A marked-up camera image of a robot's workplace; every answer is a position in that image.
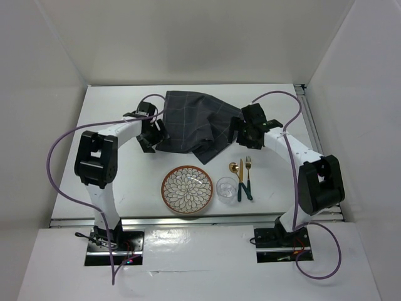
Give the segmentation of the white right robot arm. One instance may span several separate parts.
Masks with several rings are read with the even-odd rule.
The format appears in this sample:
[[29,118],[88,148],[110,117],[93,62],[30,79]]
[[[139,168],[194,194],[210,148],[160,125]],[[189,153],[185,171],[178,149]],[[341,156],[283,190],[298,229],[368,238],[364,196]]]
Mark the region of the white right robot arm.
[[281,246],[289,245],[295,233],[311,217],[345,198],[339,160],[311,150],[287,131],[291,122],[268,120],[260,104],[241,109],[242,117],[232,117],[227,141],[248,149],[263,147],[275,152],[291,165],[294,181],[294,205],[274,222],[273,238]]

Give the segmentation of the dark checked cloth placemat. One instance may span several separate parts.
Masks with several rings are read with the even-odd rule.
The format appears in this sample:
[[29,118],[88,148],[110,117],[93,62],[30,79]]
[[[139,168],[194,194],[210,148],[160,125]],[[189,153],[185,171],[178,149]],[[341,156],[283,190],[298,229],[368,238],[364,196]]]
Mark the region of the dark checked cloth placemat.
[[193,153],[207,164],[226,147],[231,119],[242,118],[241,109],[212,95],[168,91],[163,123],[170,139],[157,144],[162,152]]

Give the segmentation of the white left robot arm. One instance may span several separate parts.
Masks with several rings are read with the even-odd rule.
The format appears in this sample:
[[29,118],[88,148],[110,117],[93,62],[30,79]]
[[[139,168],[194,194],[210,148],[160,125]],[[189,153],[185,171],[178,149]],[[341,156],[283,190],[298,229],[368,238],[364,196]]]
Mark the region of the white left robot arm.
[[117,213],[112,182],[118,170],[118,149],[137,139],[144,153],[169,138],[158,110],[150,102],[141,101],[137,109],[126,113],[124,120],[99,132],[82,133],[74,172],[85,185],[95,209],[95,237],[109,250],[123,245],[122,221]]

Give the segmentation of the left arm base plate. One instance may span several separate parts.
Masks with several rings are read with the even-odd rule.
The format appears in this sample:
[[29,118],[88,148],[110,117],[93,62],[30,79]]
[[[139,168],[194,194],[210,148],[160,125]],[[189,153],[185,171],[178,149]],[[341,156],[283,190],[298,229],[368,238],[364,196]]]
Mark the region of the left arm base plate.
[[[93,230],[89,235],[76,232],[75,236],[87,238],[85,263],[86,267],[110,266],[108,241],[97,238]],[[115,266],[126,261],[125,265],[135,266],[143,263],[144,231],[124,231],[119,243],[112,242],[112,254]]]

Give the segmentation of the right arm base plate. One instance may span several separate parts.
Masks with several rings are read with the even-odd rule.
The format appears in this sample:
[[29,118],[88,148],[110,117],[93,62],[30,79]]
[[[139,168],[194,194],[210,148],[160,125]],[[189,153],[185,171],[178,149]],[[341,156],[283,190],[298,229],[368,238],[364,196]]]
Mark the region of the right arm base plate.
[[281,263],[313,261],[313,253],[307,229],[303,228],[288,238],[279,240],[272,228],[255,228],[254,237],[249,240],[256,247],[258,263]]

